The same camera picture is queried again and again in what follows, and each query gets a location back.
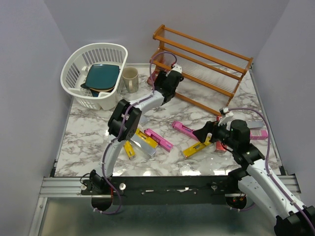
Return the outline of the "red Muesrgtei toothpaste box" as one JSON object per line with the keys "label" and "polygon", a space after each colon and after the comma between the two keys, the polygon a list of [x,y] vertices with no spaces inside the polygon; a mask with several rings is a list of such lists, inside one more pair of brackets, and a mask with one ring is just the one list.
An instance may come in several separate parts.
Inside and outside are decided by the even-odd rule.
{"label": "red Muesrgtei toothpaste box", "polygon": [[216,148],[215,148],[216,153],[226,153],[226,147],[221,144],[221,142],[216,142]]}

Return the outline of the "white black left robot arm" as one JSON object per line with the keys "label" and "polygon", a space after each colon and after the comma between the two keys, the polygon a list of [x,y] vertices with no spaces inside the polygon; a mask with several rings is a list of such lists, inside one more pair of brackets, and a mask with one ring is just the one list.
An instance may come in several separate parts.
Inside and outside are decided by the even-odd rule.
{"label": "white black left robot arm", "polygon": [[140,118],[146,112],[169,102],[176,93],[176,88],[184,79],[182,68],[175,66],[169,72],[159,72],[154,81],[153,91],[134,101],[122,99],[118,102],[108,121],[108,140],[99,169],[89,175],[92,188],[98,194],[104,194],[113,185],[109,182],[119,153],[136,133]]}

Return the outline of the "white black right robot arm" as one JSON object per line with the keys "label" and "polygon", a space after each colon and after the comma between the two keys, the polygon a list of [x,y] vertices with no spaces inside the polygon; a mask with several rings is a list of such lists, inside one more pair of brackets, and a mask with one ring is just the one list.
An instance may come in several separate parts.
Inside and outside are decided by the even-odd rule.
{"label": "white black right robot arm", "polygon": [[274,174],[267,158],[251,143],[247,123],[237,119],[231,122],[229,129],[226,127],[218,121],[208,121],[193,134],[202,143],[211,134],[211,142],[221,142],[231,149],[240,168],[228,174],[227,189],[245,193],[274,222],[276,235],[314,235],[314,206],[307,207]]}

